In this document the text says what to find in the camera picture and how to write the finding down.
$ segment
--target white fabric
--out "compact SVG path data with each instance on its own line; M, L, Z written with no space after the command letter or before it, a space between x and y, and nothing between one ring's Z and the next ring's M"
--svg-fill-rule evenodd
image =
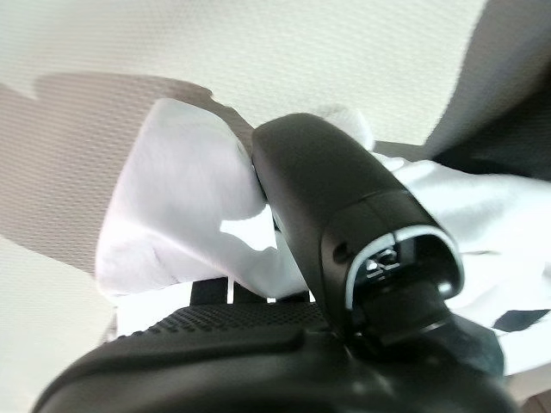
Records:
M359 111L325 116L373 149ZM454 312L491 327L508 310L551 307L550 184L375 155L457 242L466 283L448 300ZM163 300L161 318L186 305L183 295L166 304L174 287L151 291L177 283L228 275L276 298L306 288L274 232L237 138L215 115L171 99L153 107L121 173L98 244L96 274L120 307L120 333L155 321L128 308ZM545 349L549 319L526 331L500 332L507 373L551 361Z

